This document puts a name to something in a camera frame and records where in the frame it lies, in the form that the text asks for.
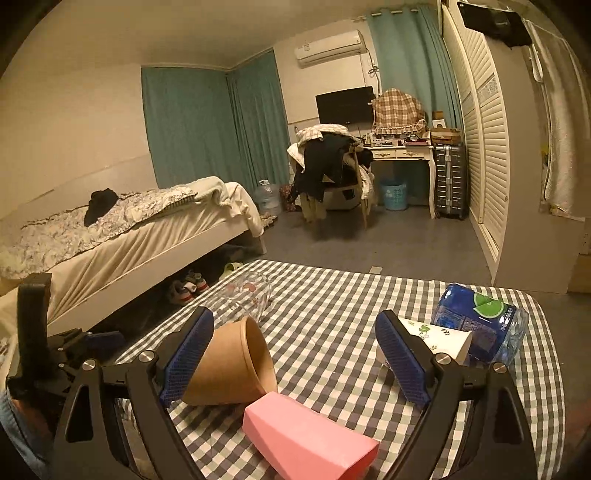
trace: metal bolt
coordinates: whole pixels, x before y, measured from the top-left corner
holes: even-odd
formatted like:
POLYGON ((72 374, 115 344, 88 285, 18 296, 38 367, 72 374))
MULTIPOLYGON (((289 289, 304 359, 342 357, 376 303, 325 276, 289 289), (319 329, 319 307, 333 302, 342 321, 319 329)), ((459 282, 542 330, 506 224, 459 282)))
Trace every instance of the metal bolt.
POLYGON ((498 374, 504 374, 507 372, 507 367, 505 364, 502 364, 501 362, 496 362, 493 366, 492 369, 497 372, 498 374))
POLYGON ((94 367, 96 367, 96 361, 94 361, 92 358, 88 359, 82 364, 82 370, 86 370, 87 372, 89 370, 93 370, 94 367))
POLYGON ((450 363, 452 363, 452 357, 450 357, 446 353, 438 353, 437 355, 435 355, 435 361, 439 365, 449 365, 450 363))
POLYGON ((140 362, 148 363, 151 362, 155 357, 155 353, 152 350, 146 350, 145 352, 141 352, 138 355, 138 359, 140 362))

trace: teal curtain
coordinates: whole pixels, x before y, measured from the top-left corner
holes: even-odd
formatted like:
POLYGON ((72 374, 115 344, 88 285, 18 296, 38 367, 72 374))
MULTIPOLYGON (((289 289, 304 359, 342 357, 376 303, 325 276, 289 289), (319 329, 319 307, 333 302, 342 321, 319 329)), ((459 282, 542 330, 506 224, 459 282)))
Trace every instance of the teal curtain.
POLYGON ((243 162, 225 72, 144 67, 148 145, 160 188, 215 175, 253 191, 243 162))
MULTIPOLYGON (((418 98, 427 114, 441 110, 446 125, 460 128, 462 112, 452 63, 437 28, 436 11, 419 5, 418 12, 404 7, 402 13, 387 9, 368 23, 378 57, 382 90, 397 88, 418 98)), ((428 200, 426 162, 394 162, 395 175, 406 180, 408 194, 421 203, 428 200)))
POLYGON ((228 73, 241 156, 257 180, 288 182, 287 118, 275 53, 271 50, 228 73))

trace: tablecloth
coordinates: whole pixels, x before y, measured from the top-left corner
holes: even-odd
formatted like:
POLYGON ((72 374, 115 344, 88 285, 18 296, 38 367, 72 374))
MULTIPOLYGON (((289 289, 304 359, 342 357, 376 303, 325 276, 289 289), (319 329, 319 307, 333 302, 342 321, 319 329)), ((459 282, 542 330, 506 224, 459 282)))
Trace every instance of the tablecloth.
MULTIPOLYGON (((328 418, 381 442, 366 479, 382 478, 410 435, 420 411, 406 402, 386 368, 375 359, 374 323, 385 309, 429 323, 446 284, 257 260, 237 270, 180 309, 128 349, 119 362, 155 348, 180 328, 197 306, 214 311, 216 327, 228 321, 219 297, 233 275, 263 273, 272 299, 259 320, 277 372, 279 392, 328 418)), ((560 366, 544 313, 529 295, 504 288, 475 291, 525 309, 529 330, 510 366, 531 425, 538 477, 558 468, 564 441, 564 397, 560 366)), ((174 402, 170 416, 208 480, 278 478, 241 430, 244 405, 190 407, 174 402)), ((434 478, 449 472, 462 438, 466 405, 439 460, 434 478)))

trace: brown paper cup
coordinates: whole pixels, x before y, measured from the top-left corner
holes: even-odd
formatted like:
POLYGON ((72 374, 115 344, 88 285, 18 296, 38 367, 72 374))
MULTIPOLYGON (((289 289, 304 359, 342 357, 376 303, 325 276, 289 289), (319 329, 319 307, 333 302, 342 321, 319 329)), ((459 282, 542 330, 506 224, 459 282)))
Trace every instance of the brown paper cup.
POLYGON ((183 401, 194 406, 250 403, 271 391, 277 391, 277 378, 267 343, 253 318, 244 317, 213 332, 183 401))

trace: pink cup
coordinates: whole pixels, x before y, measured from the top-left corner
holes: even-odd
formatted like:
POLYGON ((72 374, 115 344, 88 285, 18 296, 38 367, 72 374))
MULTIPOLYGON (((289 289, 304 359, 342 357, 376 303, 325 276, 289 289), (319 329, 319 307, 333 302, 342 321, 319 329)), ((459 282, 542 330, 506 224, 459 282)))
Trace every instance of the pink cup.
POLYGON ((285 480, 357 480, 379 448, 377 440, 276 392, 246 408, 242 430, 285 480))

